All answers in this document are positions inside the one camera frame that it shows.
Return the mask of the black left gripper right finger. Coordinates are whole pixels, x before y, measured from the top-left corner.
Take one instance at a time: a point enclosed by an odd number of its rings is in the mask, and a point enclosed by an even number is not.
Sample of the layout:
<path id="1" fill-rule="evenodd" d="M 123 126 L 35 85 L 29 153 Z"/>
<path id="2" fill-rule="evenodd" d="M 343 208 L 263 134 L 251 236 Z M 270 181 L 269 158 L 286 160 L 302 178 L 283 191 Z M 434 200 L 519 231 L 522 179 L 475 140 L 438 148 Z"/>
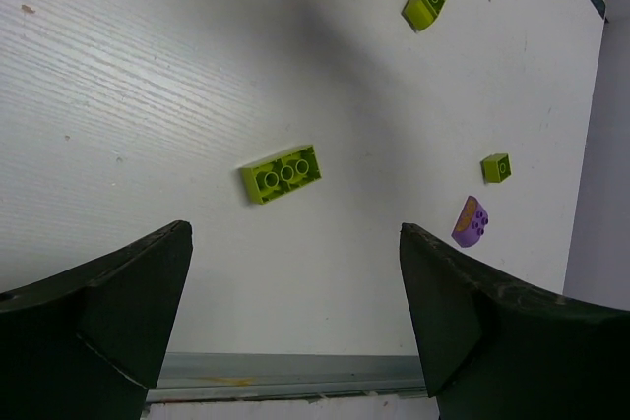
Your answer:
<path id="1" fill-rule="evenodd" d="M 406 223 L 400 266 L 443 419 L 625 419 L 629 315 L 520 280 Z"/>

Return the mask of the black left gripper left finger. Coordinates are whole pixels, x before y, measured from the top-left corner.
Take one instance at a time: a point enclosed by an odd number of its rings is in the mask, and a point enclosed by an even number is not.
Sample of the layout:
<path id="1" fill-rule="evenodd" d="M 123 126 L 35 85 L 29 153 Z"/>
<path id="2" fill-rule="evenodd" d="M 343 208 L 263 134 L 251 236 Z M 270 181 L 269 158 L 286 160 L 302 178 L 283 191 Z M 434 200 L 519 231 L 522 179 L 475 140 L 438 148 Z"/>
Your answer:
<path id="1" fill-rule="evenodd" d="M 138 419 L 193 252 L 182 220 L 1 295 L 4 419 Z"/>

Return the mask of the purple curved lego brick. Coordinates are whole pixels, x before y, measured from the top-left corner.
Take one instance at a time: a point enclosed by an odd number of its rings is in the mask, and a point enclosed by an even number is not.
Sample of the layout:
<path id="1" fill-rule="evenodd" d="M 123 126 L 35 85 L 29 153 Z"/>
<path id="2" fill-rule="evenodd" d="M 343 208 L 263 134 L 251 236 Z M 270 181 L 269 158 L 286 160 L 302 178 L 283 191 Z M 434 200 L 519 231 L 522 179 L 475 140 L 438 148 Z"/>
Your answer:
<path id="1" fill-rule="evenodd" d="M 474 196 L 468 196 L 452 231 L 452 238 L 462 248 L 474 246 L 484 235 L 488 213 Z"/>

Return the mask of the lime small lego front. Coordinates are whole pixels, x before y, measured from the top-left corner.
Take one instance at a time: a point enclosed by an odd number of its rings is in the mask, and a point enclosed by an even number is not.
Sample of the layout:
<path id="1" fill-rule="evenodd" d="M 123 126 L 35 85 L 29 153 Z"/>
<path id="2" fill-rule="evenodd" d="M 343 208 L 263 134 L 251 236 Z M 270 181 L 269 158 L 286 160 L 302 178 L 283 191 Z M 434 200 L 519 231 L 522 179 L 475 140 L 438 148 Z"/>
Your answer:
<path id="1" fill-rule="evenodd" d="M 508 153 L 496 153 L 481 162 L 483 179 L 486 183 L 498 184 L 512 175 Z"/>

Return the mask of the lime long lego brick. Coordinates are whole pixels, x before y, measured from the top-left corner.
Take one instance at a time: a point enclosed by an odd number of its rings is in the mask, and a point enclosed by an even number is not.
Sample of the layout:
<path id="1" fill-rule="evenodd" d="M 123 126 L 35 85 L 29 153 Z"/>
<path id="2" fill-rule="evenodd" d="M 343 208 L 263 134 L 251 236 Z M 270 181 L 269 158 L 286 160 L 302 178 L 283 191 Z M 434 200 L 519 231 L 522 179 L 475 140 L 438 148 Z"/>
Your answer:
<path id="1" fill-rule="evenodd" d="M 246 194 L 264 205 L 319 180 L 318 159 L 312 145 L 302 145 L 244 165 L 239 169 Z"/>

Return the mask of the lime curved lego brick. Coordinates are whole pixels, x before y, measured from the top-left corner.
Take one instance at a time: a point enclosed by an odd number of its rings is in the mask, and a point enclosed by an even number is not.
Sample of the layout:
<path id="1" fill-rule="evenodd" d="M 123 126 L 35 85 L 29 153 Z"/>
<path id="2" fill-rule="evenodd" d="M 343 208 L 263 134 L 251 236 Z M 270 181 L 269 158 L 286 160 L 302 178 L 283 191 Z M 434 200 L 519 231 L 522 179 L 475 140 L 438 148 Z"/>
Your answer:
<path id="1" fill-rule="evenodd" d="M 426 30 L 437 20 L 446 1 L 408 0 L 402 10 L 402 16 L 414 32 Z"/>

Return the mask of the aluminium table frame rail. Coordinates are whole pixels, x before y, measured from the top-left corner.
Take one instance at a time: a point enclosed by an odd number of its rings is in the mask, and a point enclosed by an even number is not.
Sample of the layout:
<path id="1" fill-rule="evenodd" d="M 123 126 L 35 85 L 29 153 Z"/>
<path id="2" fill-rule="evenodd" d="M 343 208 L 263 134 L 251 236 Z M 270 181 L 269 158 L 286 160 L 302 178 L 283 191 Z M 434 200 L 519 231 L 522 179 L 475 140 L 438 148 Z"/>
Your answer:
<path id="1" fill-rule="evenodd" d="M 371 394 L 425 396 L 419 357 L 169 353 L 147 403 Z"/>

